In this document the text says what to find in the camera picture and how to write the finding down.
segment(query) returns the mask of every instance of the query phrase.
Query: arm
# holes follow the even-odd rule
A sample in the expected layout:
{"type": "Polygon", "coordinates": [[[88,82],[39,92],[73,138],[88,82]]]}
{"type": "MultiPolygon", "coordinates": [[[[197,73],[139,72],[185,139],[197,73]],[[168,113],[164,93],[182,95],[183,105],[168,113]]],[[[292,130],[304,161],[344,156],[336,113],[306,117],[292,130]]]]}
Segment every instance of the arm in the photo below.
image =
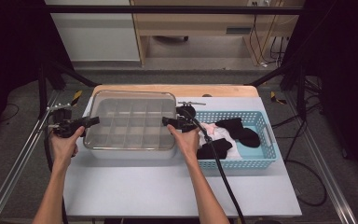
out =
{"type": "Polygon", "coordinates": [[[71,163],[71,157],[77,153],[76,140],[83,132],[84,127],[80,127],[70,138],[60,138],[52,133],[53,169],[33,223],[62,223],[62,195],[65,175],[71,163]]]}
{"type": "Polygon", "coordinates": [[[211,187],[199,167],[196,153],[200,141],[198,135],[199,130],[193,130],[188,133],[179,133],[172,125],[168,125],[167,127],[175,137],[176,143],[185,157],[186,166],[196,195],[200,223],[229,223],[223,208],[216,200],[211,187]]]}

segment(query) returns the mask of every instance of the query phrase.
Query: plastic tray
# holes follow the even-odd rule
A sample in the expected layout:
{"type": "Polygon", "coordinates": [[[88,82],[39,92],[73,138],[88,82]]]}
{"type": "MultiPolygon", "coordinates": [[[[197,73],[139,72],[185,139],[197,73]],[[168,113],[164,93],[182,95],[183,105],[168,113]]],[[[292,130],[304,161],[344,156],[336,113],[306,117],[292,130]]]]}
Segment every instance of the plastic tray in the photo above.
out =
{"type": "MultiPolygon", "coordinates": [[[[222,119],[241,118],[243,127],[255,131],[260,138],[260,147],[245,147],[237,142],[241,160],[220,160],[225,169],[265,169],[277,160],[278,145],[270,125],[260,111],[197,111],[199,122],[214,123],[222,119]]],[[[202,169],[217,168],[215,160],[199,160],[202,169]]]]}
{"type": "Polygon", "coordinates": [[[175,117],[175,98],[167,92],[99,91],[90,116],[100,118],[91,126],[84,145],[100,159],[168,159],[174,138],[162,117],[175,117]]]}

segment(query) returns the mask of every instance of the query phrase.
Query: white cabinet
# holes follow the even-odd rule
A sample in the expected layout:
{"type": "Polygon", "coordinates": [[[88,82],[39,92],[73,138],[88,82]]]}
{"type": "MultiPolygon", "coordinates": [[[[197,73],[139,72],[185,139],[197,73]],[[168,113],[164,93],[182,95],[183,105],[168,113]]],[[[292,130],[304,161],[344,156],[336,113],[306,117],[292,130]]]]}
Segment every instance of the white cabinet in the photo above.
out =
{"type": "MultiPolygon", "coordinates": [[[[47,5],[128,6],[129,0],[46,0],[47,5]]],[[[140,62],[131,14],[53,13],[62,42],[75,64],[140,62]]]]}

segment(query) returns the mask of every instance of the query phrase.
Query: white cloth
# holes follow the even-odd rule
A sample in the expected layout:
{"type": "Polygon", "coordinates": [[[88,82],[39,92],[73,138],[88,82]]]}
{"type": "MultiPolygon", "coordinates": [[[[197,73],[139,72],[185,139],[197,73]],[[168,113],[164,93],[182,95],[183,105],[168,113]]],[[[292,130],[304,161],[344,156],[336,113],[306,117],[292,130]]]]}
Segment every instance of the white cloth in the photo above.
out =
{"type": "MultiPolygon", "coordinates": [[[[226,140],[229,143],[231,143],[232,148],[230,148],[227,151],[226,159],[234,159],[234,160],[242,159],[240,153],[238,152],[237,144],[235,143],[235,140],[231,138],[227,129],[218,127],[214,123],[212,124],[201,123],[201,125],[206,129],[207,134],[212,138],[213,141],[221,138],[226,138],[226,140]]],[[[204,138],[205,135],[203,134],[203,132],[199,132],[199,136],[200,136],[200,147],[202,147],[202,145],[206,144],[204,138]]]]}

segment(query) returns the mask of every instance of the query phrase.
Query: white table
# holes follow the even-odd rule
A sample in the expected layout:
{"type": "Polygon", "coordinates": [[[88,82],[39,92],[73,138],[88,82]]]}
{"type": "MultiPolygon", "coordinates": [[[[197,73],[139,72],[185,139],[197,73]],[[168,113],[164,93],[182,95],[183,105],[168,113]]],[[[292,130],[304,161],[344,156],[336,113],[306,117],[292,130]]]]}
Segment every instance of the white table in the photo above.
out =
{"type": "MultiPolygon", "coordinates": [[[[259,97],[176,97],[176,101],[203,102],[196,110],[258,110],[259,97]]],[[[90,103],[85,116],[90,111],[90,103]]],[[[180,151],[165,161],[99,160],[77,142],[79,152],[68,170],[64,199],[74,217],[197,217],[190,177],[180,151]]],[[[227,172],[228,182],[246,217],[296,217],[301,210],[293,186],[279,159],[264,170],[227,172]]],[[[218,172],[205,172],[229,217],[237,217],[218,172]]]]}

